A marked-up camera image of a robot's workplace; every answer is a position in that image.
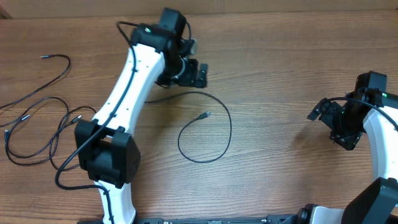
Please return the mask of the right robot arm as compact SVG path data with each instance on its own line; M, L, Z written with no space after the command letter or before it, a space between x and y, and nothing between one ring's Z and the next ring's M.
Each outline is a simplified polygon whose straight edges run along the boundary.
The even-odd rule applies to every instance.
M308 204L286 223L397 223L397 95L386 91L387 77L370 71L344 97L324 98L307 116L327 125L330 140L352 151L366 134L373 182L344 209Z

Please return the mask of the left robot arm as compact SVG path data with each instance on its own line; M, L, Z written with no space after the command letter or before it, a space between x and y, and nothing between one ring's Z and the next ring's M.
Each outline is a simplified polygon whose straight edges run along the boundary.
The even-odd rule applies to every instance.
M207 86L206 64L191 58L197 41L182 37L189 23L165 8L158 23L134 24L126 63L106 103L91 121L75 128L76 156L98 189L104 209L99 223L133 223L131 182L141 161L134 141L137 119L154 84Z

